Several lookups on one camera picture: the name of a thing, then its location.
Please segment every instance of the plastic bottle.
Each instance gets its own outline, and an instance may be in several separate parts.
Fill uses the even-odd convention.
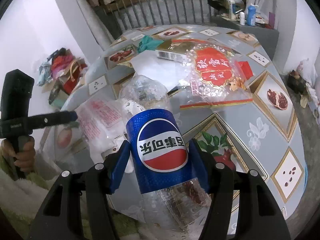
[[[235,0],[228,0],[228,3],[229,3],[229,19],[234,21],[236,19],[236,14],[235,14],[236,2]]]
[[[256,7],[258,5],[251,4],[248,7],[248,16],[247,16],[247,25],[255,26],[256,25]]]
[[[240,25],[244,25],[244,12],[240,12]]]
[[[198,239],[211,198],[194,179],[167,89],[137,75],[119,98],[149,230],[158,240]]]

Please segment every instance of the pepsi logo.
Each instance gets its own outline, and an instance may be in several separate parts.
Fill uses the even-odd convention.
[[[142,163],[152,171],[176,171],[188,162],[188,152],[178,129],[162,118],[153,119],[141,128],[137,152]]]

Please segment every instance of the black handle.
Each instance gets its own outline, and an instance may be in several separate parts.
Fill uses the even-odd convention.
[[[11,138],[8,138],[8,140],[12,144],[14,152],[15,153],[20,152],[20,150],[19,150],[19,138],[18,137],[11,137]],[[25,179],[26,175],[24,174],[24,172],[21,171],[20,168],[17,167],[17,166],[15,166],[15,168],[16,168],[16,171],[17,171],[18,178],[19,179]]]

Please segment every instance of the gray floor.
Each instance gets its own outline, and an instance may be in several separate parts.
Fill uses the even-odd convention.
[[[291,238],[294,239],[310,221],[320,203],[320,129],[310,108],[300,106],[300,96],[287,87],[296,110],[302,134],[305,159],[308,166],[308,183],[295,212],[287,219]]]

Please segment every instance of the metal railing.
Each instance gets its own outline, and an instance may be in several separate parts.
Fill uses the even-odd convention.
[[[105,6],[121,33],[128,29],[165,24],[204,24],[212,16],[207,0],[116,0]]]

